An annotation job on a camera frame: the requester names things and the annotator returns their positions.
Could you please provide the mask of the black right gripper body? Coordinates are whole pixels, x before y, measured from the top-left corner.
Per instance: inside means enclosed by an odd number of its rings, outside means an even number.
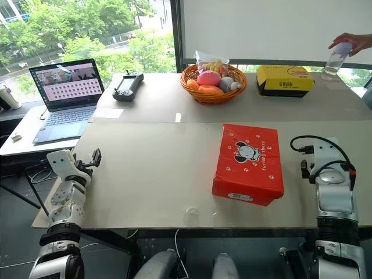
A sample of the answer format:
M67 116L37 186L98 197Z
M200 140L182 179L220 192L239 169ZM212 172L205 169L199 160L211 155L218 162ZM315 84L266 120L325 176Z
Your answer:
M315 183L317 171L318 171L318 168L315 165L315 163L311 163L310 170L309 170L309 178L308 178L310 184Z

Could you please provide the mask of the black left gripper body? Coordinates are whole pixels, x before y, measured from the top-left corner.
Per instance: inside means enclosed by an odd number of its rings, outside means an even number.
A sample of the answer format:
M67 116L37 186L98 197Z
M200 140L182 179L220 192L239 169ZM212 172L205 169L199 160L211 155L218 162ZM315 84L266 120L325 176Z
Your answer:
M92 162L83 163L82 160L76 160L74 163L75 167L79 170L87 174L89 177L92 177L93 170L90 167L93 166Z

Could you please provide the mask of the person's bare hand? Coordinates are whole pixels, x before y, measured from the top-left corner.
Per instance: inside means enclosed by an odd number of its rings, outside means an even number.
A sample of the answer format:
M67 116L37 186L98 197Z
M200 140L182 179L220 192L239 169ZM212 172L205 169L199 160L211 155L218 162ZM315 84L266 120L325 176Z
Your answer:
M349 57L352 57L364 49L371 48L372 45L372 34L349 34L343 33L337 36L332 44L328 47L329 49L334 46L343 43L349 42L352 44L352 50L349 53Z

